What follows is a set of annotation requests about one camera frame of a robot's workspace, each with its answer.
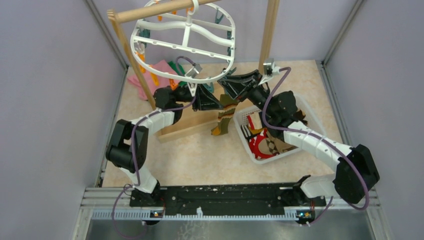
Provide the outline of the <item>olive striped sock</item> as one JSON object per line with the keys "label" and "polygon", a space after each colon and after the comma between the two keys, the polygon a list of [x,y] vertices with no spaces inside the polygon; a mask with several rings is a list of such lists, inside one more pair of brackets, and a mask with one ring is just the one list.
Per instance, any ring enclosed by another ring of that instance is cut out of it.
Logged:
{"label": "olive striped sock", "polygon": [[221,94],[219,98],[219,103],[225,108],[236,107],[239,102],[235,99],[232,99],[228,94]]}
{"label": "olive striped sock", "polygon": [[218,113],[217,125],[210,131],[212,136],[222,136],[229,133],[229,123],[236,108],[236,104],[230,104]]}

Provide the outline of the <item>white oval clip hanger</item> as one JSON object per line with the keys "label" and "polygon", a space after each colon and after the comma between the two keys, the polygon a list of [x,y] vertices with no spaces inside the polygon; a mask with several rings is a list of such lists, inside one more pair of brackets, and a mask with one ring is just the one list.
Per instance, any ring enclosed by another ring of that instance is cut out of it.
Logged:
{"label": "white oval clip hanger", "polygon": [[[208,76],[205,78],[188,78],[185,75],[178,76],[177,81],[186,82],[189,88],[191,89],[192,94],[194,95],[195,90],[197,90],[198,85],[209,84],[216,82],[222,79],[233,66],[235,62],[235,49],[236,49],[236,25],[231,17],[231,15],[224,10],[222,7],[216,5],[215,8],[212,8],[208,5],[206,7],[217,11],[221,14],[221,17],[228,20],[227,25],[223,25],[220,23],[215,23],[214,21],[205,21],[196,19],[195,15],[198,14],[198,10],[194,13],[187,14],[185,16],[178,15],[184,17],[184,19],[172,19],[166,16],[162,16],[164,18],[168,18],[168,21],[158,21],[158,22],[150,22],[145,19],[139,19],[136,22],[134,30],[131,34],[130,41],[133,43],[135,48],[135,52],[138,54],[139,58],[143,60],[147,65],[153,68],[150,64],[146,62],[146,53],[145,48],[147,45],[151,46],[159,46],[168,48],[171,50],[182,51],[184,53],[201,55],[210,57],[213,59],[219,59],[225,61],[227,63],[227,69],[223,70],[220,74]],[[145,37],[141,35],[143,30],[147,31],[169,31],[169,30],[182,30],[183,35],[182,39],[179,43],[171,43],[164,40],[158,40],[151,37]],[[200,35],[204,37],[206,40],[212,42],[213,44],[225,47],[226,53],[218,53],[206,49],[201,49],[199,47],[193,47],[189,44],[189,40],[192,34]]]}

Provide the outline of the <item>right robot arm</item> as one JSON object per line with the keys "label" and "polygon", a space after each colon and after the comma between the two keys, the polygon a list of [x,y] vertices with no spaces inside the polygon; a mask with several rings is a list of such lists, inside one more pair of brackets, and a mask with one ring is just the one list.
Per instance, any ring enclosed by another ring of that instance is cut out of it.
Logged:
{"label": "right robot arm", "polygon": [[294,93],[276,93],[291,72],[283,67],[282,78],[273,90],[260,82],[265,77],[255,70],[244,75],[230,75],[218,81],[238,102],[249,100],[261,111],[262,123],[270,134],[315,156],[333,171],[321,176],[305,176],[298,181],[293,200],[307,206],[316,197],[340,197],[357,210],[370,203],[370,190],[380,180],[373,156],[368,147],[356,147],[334,141],[306,126],[295,113],[298,111]]}

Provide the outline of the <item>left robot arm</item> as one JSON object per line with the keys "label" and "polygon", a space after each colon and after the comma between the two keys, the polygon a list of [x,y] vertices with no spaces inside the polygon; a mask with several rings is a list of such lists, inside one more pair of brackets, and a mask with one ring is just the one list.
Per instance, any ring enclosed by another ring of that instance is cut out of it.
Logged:
{"label": "left robot arm", "polygon": [[222,110],[220,101],[202,84],[191,93],[189,85],[158,88],[154,94],[155,110],[138,119],[116,122],[107,145],[105,158],[120,168],[132,181],[132,186],[142,192],[141,200],[149,207],[160,202],[157,191],[158,180],[145,166],[148,138],[156,132],[176,124],[183,110],[193,111]]}

